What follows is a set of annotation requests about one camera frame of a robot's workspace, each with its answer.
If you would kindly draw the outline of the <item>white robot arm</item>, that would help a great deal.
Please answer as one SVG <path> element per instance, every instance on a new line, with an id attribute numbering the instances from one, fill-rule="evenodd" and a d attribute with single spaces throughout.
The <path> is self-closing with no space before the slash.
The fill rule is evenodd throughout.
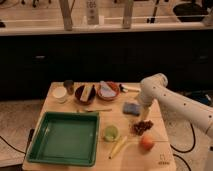
<path id="1" fill-rule="evenodd" d="M 187 98 L 166 88 L 167 77 L 158 73 L 146 77 L 140 82 L 139 104 L 149 108 L 156 99 L 167 108 L 184 116 L 203 133 L 213 139 L 213 108 Z"/>

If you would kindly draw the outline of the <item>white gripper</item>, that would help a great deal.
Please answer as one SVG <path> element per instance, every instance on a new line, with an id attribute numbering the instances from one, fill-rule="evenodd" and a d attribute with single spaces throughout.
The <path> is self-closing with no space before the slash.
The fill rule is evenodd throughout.
<path id="1" fill-rule="evenodd" d="M 144 108 L 141 109 L 141 120 L 146 120 L 148 115 L 149 115 L 149 107 L 152 105 L 153 103 L 153 98 L 147 95 L 141 95 L 139 94 L 137 96 L 137 100 L 139 102 L 140 105 L 142 105 Z"/>

